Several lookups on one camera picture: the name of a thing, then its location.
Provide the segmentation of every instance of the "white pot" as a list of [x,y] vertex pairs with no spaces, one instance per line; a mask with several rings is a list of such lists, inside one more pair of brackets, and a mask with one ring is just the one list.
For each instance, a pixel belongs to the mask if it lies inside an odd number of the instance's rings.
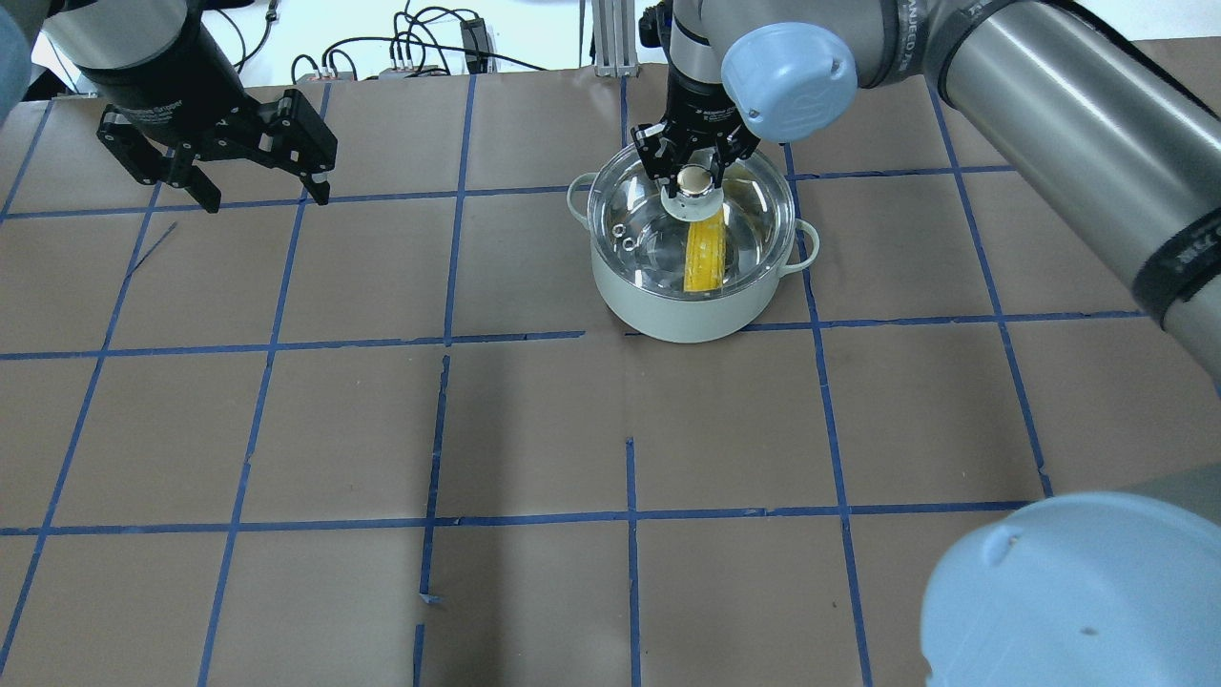
[[[796,227],[811,239],[810,256],[805,260],[791,265],[761,265],[761,271],[752,276],[750,283],[723,295],[684,299],[651,292],[618,273],[607,262],[598,245],[598,232],[590,220],[593,212],[592,194],[585,212],[576,207],[574,195],[581,185],[595,182],[600,173],[602,172],[584,173],[573,181],[568,187],[568,209],[590,233],[593,279],[602,299],[623,321],[641,333],[675,343],[698,343],[728,336],[750,323],[767,308],[781,277],[805,270],[818,255],[818,232],[810,223],[794,217]],[[796,232],[786,231],[784,245],[772,254],[786,257],[792,251],[795,236]]]

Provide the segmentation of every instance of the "pot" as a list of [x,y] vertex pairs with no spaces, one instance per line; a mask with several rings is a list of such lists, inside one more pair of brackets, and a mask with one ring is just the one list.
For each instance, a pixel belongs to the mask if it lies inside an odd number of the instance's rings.
[[[708,167],[711,151],[696,154],[692,162]],[[589,183],[581,212],[574,196]],[[645,172],[635,146],[568,187],[568,209],[590,233],[598,292],[641,333],[676,343],[728,336],[767,308],[781,277],[805,270],[818,255],[818,232],[796,217],[789,183],[762,153],[734,162],[722,185],[725,275],[709,290],[684,290],[690,222],[663,206],[665,192]],[[665,204],[673,206],[673,200]],[[797,228],[810,236],[810,256],[785,264]]]

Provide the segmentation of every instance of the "corn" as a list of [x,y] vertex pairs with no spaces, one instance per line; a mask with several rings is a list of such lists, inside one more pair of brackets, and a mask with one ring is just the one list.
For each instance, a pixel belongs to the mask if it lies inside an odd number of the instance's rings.
[[725,215],[717,211],[687,228],[686,266],[683,289],[686,292],[720,288],[725,278]]

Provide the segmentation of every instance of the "white background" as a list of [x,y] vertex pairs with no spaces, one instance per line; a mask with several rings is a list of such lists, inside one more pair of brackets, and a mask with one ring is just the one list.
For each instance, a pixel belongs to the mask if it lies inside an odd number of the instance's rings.
[[[639,11],[656,0],[637,0]],[[470,7],[480,12],[492,33],[493,50],[546,68],[569,68],[584,61],[589,51],[591,18],[586,17],[585,38],[578,38],[578,0],[460,0],[454,4],[437,0],[413,0],[413,11],[429,5]],[[1221,35],[1221,0],[1084,0],[1082,2],[1114,24],[1132,40],[1147,38],[1186,38]],[[253,49],[263,35],[266,0],[250,7],[231,10],[230,16],[242,27],[248,48]],[[289,83],[293,57],[308,52],[315,59],[331,43],[354,35],[391,35],[391,17],[403,9],[400,0],[281,0],[280,21],[272,26],[266,46],[243,70],[245,85],[278,85]],[[237,61],[242,52],[233,27],[216,12],[206,12],[204,23],[222,50]],[[458,22],[448,18],[430,24],[443,45],[462,46]],[[358,76],[366,76],[389,67],[385,43],[364,43],[344,46],[357,61]],[[639,49],[640,60],[664,61],[661,50]],[[449,56],[454,72],[464,70],[460,52]],[[63,70],[42,40],[34,60],[56,72]],[[436,62],[435,52],[429,62]],[[347,68],[342,59],[341,68]],[[76,71],[67,65],[72,76]],[[502,62],[498,71],[521,67]]]

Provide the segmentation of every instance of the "transparent lid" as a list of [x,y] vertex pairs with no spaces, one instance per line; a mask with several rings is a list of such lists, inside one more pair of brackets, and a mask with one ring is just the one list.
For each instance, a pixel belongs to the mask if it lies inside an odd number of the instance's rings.
[[[692,162],[708,166],[711,150]],[[590,229],[610,270],[637,288],[680,300],[736,293],[788,259],[792,244],[792,194],[784,174],[762,153],[725,170],[725,271],[719,288],[685,290],[691,222],[662,206],[664,189],[650,178],[631,145],[598,173],[590,190]]]

